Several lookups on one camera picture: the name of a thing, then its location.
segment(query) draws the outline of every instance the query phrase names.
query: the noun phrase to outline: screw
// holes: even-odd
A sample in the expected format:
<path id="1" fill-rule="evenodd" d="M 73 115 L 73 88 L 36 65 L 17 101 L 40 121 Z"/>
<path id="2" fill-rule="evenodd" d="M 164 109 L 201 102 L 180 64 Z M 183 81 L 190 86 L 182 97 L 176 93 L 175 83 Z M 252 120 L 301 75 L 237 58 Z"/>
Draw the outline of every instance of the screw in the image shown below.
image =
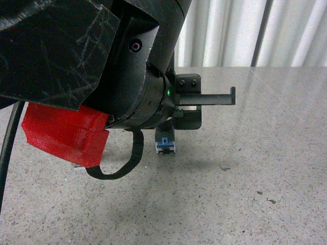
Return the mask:
<path id="1" fill-rule="evenodd" d="M 185 85 L 185 81 L 184 81 L 184 80 L 180 80 L 179 85 L 180 85 L 181 87 L 183 87 L 183 86 Z"/>
<path id="2" fill-rule="evenodd" d="M 129 43 L 129 49 L 133 52 L 133 53 L 137 53 L 138 51 L 140 51 L 142 48 L 142 42 L 139 39 L 133 39 L 130 41 Z"/>
<path id="3" fill-rule="evenodd" d="M 113 115 L 110 115 L 110 116 L 108 117 L 108 122 L 109 122 L 109 123 L 113 123 L 113 122 L 114 122 L 114 116 L 113 116 Z"/>
<path id="4" fill-rule="evenodd" d="M 192 81 L 192 87 L 195 87 L 196 86 L 196 80 L 194 79 L 193 81 Z"/>

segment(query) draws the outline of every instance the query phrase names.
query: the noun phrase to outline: red plastic cover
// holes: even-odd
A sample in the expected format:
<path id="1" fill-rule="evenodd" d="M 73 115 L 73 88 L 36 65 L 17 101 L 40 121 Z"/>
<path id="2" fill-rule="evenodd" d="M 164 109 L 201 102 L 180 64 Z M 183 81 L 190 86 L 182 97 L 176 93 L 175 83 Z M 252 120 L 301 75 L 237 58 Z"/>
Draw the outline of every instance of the red plastic cover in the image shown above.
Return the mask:
<path id="1" fill-rule="evenodd" d="M 27 143 L 84 167 L 100 165 L 108 114 L 81 106 L 70 111 L 29 103 L 22 128 Z"/>

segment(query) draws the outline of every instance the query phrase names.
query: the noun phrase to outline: screw hole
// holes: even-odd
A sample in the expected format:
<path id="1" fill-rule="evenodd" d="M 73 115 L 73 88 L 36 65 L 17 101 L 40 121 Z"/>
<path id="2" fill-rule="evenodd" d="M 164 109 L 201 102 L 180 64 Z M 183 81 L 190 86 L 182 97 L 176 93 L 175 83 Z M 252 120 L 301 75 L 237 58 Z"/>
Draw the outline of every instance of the screw hole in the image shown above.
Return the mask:
<path id="1" fill-rule="evenodd" d="M 129 50 L 131 50 L 133 53 L 137 53 L 142 48 L 142 42 L 139 39 L 133 39 L 129 43 Z"/>
<path id="2" fill-rule="evenodd" d="M 179 82 L 179 86 L 180 87 L 183 87 L 185 85 L 185 81 L 184 80 L 180 80 L 180 82 Z"/>
<path id="3" fill-rule="evenodd" d="M 192 81 L 192 87 L 195 87 L 195 86 L 196 86 L 196 84 L 197 84 L 196 80 L 195 80 L 195 79 L 193 79 L 193 81 Z"/>

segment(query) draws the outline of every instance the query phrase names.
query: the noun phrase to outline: table surface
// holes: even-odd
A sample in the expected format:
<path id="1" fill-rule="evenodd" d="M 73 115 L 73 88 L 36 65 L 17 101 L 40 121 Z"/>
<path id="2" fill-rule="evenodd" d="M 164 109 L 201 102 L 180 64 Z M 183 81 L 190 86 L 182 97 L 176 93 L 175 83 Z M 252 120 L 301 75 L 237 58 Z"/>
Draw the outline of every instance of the table surface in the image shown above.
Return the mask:
<path id="1" fill-rule="evenodd" d="M 327 244 L 327 69 L 179 68 L 203 93 L 237 88 L 237 105 L 203 107 L 202 127 L 176 131 L 116 181 L 91 178 L 26 143 L 19 127 L 0 244 Z M 0 111 L 3 138 L 11 107 Z M 130 156 L 111 130 L 102 168 Z"/>

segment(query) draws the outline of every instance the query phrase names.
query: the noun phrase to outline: black wire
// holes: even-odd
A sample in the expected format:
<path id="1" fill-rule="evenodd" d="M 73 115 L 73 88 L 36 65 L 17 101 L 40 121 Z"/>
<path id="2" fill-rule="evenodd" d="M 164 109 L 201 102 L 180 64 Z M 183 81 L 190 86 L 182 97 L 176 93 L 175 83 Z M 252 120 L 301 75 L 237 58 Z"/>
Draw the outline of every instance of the black wire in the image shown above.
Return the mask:
<path id="1" fill-rule="evenodd" d="M 130 130 L 133 132 L 133 148 L 129 161 L 116 173 L 105 175 L 100 166 L 86 167 L 86 172 L 98 180 L 116 180 L 130 173 L 141 161 L 144 146 L 144 136 L 141 130 Z"/>
<path id="2" fill-rule="evenodd" d="M 25 102 L 16 102 L 12 109 L 0 155 L 0 214 L 6 186 L 8 166 L 15 136 Z"/>

